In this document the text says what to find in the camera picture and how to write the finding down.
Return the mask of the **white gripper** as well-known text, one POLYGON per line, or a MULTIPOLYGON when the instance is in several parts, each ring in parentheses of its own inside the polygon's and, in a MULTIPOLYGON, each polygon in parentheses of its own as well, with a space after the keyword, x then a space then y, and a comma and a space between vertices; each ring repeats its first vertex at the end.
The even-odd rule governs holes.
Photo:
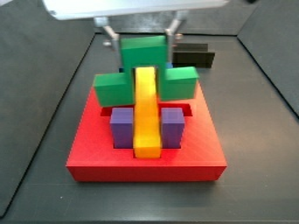
POLYGON ((218 8, 230 0, 41 0, 45 10, 59 20, 93 18, 105 40, 116 54, 116 63, 122 67, 120 36, 108 23, 108 17, 160 11, 176 11, 170 26, 164 29, 168 61, 174 60, 174 45, 180 37, 179 30, 186 23, 188 11, 218 8))

